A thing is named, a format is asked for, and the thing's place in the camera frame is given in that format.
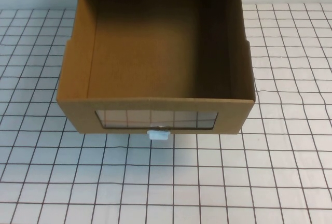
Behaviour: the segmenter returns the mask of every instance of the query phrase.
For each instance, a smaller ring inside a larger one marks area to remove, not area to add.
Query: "cardboard drawer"
[[[238,133],[255,102],[241,0],[78,0],[57,100],[81,133]]]

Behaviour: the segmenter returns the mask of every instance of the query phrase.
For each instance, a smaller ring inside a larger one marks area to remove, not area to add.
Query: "black grid line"
[[[274,80],[275,88],[276,88],[276,90],[277,90],[277,93],[278,93],[278,96],[279,96],[279,98],[280,98],[280,102],[281,102],[282,99],[281,99],[281,96],[280,96],[279,91],[278,91],[278,86],[277,86],[277,84],[276,84],[276,82],[275,82],[275,78],[274,78],[274,73],[273,73],[273,71],[272,71],[272,76],[273,76],[273,80]],[[282,115],[283,115],[283,117],[285,118],[285,113],[284,113],[283,108],[281,108],[281,111],[282,111]],[[285,122],[285,125],[286,125],[287,134],[289,135],[289,131],[288,131],[288,127],[287,127],[287,123],[286,123],[286,121],[284,121],[284,122]],[[295,160],[295,165],[296,165],[297,172],[298,172],[298,176],[299,176],[299,179],[300,179],[300,184],[301,184],[301,187],[302,187],[302,193],[303,193],[303,196],[304,196],[304,199],[305,199],[305,203],[306,203],[306,207],[307,207],[307,211],[308,211],[308,215],[309,215],[309,220],[310,220],[310,223],[312,224],[312,220],[311,220],[311,216],[310,216],[310,211],[309,211],[309,208],[308,208],[308,202],[307,202],[307,198],[306,198],[306,195],[305,195],[305,191],[304,191],[304,189],[303,189],[303,183],[302,183],[302,180],[301,180],[300,171],[299,171],[299,168],[298,168],[298,165],[297,165],[297,161],[296,161],[296,158],[295,158],[295,153],[294,153],[294,150],[293,150],[293,145],[292,145],[292,143],[290,143],[290,145],[291,145],[291,147],[292,147],[293,157],[294,157],[294,160]]]
[[[125,165],[124,165],[124,171],[123,171],[123,180],[122,180],[122,188],[121,188],[121,198],[120,198],[120,203],[119,203],[119,216],[118,216],[118,224],[120,224],[120,218],[121,218],[121,206],[124,205],[122,203],[122,197],[123,197],[123,190],[125,187],[125,178],[126,178],[126,168],[127,168],[127,159],[128,159],[128,151],[129,151],[129,141],[130,141],[130,135],[128,135],[128,140],[127,140],[127,148],[126,148],[126,160],[125,160]]]

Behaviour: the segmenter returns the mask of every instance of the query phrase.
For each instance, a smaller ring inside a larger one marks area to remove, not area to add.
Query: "open box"
[[[241,0],[78,0],[57,100],[81,133],[238,133],[255,102]]]

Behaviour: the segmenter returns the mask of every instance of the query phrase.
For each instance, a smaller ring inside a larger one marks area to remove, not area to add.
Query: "box side wall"
[[[241,0],[227,0],[226,19],[232,98],[255,100],[251,53],[245,37]]]
[[[98,0],[78,0],[72,39],[67,42],[58,101],[87,97],[94,47]]]

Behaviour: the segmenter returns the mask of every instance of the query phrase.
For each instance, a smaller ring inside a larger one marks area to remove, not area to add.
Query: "brown cardboard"
[[[237,133],[255,102],[241,0],[78,0],[57,100],[81,133]],[[99,110],[217,117],[212,129],[106,129]]]

